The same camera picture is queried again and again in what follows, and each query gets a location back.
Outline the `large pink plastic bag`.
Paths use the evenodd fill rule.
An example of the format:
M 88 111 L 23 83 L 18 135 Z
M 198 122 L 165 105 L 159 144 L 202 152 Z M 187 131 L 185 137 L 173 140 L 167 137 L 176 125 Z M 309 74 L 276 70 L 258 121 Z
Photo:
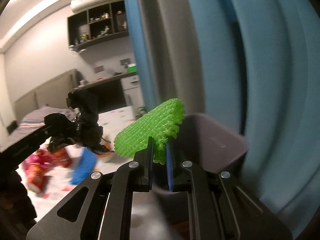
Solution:
M 53 162 L 54 158 L 52 154 L 40 148 L 22 162 L 22 168 L 24 171 L 27 171 L 32 164 L 36 164 L 39 165 L 41 169 L 47 171 L 52 167 Z

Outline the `green foam fruit net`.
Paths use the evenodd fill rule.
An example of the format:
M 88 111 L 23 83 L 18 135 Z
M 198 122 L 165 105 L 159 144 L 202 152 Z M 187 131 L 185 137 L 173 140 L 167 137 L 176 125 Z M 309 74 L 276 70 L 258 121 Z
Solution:
M 151 137 L 155 141 L 153 162 L 164 165 L 168 137 L 177 138 L 184 116 L 180 99 L 167 100 L 119 132 L 114 139 L 115 152 L 133 158 L 136 152 L 147 148 Z

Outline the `blue foam fruit net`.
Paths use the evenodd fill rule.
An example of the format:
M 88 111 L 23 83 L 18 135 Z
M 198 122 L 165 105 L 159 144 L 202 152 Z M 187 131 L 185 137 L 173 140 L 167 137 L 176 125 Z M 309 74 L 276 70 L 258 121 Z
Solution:
M 70 184 L 79 185 L 94 170 L 97 163 L 97 156 L 88 148 L 83 148 L 80 161 L 72 173 Z

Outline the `black plastic bag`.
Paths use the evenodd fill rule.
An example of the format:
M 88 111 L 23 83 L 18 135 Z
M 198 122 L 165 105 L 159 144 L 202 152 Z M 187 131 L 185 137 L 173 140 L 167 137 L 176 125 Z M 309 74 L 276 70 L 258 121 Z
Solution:
M 109 148 L 101 144 L 103 127 L 98 125 L 97 96 L 86 89 L 77 89 L 68 93 L 67 105 L 72 109 L 78 109 L 75 119 L 70 120 L 60 113 L 53 113 L 44 118 L 44 124 L 54 129 L 48 151 L 55 153 L 65 146 L 76 144 L 97 155 L 110 152 Z

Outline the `purple plastic trash bin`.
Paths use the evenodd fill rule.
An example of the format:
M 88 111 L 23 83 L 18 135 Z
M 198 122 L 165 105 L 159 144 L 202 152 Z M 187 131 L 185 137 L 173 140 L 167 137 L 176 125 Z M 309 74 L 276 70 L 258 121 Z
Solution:
M 152 188 L 133 195 L 134 239 L 244 239 L 241 195 L 233 173 L 247 147 L 244 138 L 205 114 L 188 115 L 175 152 L 193 163 L 188 191 L 171 192 L 167 164 L 153 164 Z

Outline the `red paper cup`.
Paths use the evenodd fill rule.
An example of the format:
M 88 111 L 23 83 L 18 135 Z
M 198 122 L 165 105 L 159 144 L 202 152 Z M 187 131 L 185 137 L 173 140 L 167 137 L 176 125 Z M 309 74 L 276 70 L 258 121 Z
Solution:
M 31 163 L 26 170 L 27 188 L 35 193 L 43 191 L 47 167 L 39 163 Z
M 58 149 L 56 152 L 52 153 L 52 155 L 60 166 L 67 168 L 72 165 L 72 159 L 64 147 Z

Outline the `grey striped bed duvet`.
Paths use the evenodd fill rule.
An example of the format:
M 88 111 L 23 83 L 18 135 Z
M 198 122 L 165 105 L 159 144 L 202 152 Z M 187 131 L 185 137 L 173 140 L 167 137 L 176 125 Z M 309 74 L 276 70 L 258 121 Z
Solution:
M 73 120 L 76 117 L 76 111 L 72 109 L 53 108 L 44 105 L 40 109 L 30 112 L 22 118 L 17 128 L 1 144 L 1 152 L 21 140 L 23 137 L 26 137 L 33 131 L 42 127 L 44 125 L 44 117 L 53 113 L 64 114 L 69 120 Z

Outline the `white orange paper cup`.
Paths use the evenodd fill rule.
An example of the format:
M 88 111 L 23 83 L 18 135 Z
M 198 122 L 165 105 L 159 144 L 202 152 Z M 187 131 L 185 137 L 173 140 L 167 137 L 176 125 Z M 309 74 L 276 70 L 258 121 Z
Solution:
M 114 152 L 112 143 L 109 141 L 108 138 L 102 137 L 100 143 L 107 148 L 107 152 L 103 153 L 102 155 L 98 155 L 98 160 L 102 163 L 107 163 L 111 161 L 116 154 Z

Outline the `patterned white table cloth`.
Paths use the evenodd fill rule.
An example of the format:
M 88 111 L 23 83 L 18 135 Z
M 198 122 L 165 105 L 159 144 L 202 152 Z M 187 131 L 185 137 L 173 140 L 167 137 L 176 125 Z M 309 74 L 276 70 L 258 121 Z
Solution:
M 132 106 L 127 106 L 100 114 L 98 124 L 104 128 L 104 138 L 113 144 L 116 135 L 134 121 L 135 111 Z M 71 166 L 55 166 L 48 171 L 45 174 L 46 184 L 42 192 L 35 193 L 27 189 L 28 197 L 36 210 L 36 221 L 39 221 L 62 198 L 75 188 L 75 186 L 71 184 L 71 178 L 73 171 L 81 159 L 83 149 L 79 146 L 72 145 L 67 146 L 66 150 L 72 159 Z M 129 158 L 120 157 L 116 153 L 111 152 L 106 157 L 98 157 L 93 170 L 103 174 L 111 173 L 128 161 L 130 161 Z

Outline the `white drawer cabinet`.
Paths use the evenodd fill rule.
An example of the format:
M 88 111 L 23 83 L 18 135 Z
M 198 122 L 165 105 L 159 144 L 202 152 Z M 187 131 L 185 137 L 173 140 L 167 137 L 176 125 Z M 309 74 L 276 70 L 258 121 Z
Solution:
M 138 75 L 122 78 L 121 85 L 127 105 L 132 106 L 135 111 L 145 106 Z

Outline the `dark wooden desk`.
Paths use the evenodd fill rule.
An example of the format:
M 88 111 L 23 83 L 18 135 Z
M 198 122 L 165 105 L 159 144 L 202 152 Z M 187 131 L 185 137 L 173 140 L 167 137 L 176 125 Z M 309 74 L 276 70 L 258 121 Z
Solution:
M 114 75 L 75 88 L 74 91 L 87 90 L 97 98 L 98 113 L 109 112 L 130 105 L 129 97 L 124 92 L 122 79 L 136 75 L 136 72 Z

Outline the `grey upholstered headboard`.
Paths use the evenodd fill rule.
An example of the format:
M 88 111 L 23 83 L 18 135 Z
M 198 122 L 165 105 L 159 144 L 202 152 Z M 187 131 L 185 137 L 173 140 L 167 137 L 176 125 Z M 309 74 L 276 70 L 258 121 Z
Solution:
M 77 70 L 69 70 L 32 89 L 14 102 L 16 121 L 32 111 L 47 105 L 53 108 L 67 108 L 66 98 L 77 87 Z

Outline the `green box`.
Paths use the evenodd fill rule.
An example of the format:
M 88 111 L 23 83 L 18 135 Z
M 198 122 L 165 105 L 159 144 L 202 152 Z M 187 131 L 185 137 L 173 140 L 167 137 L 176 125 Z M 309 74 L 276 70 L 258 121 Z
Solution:
M 137 71 L 137 65 L 135 63 L 127 65 L 127 72 L 128 73 L 134 73 L 136 71 Z

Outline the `blue curtain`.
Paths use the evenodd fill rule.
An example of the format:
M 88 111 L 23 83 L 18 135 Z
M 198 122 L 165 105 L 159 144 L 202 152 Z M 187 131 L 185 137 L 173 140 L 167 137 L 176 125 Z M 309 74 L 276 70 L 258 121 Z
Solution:
M 319 239 L 319 0 L 125 0 L 147 109 L 178 97 L 244 135 L 242 182 Z

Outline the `dark wall shelf unit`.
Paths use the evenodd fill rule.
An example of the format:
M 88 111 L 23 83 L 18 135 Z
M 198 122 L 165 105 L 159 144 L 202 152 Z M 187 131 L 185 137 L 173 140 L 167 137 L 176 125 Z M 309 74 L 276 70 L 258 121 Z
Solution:
M 129 35 L 124 0 L 91 6 L 67 18 L 68 48 L 77 53 Z

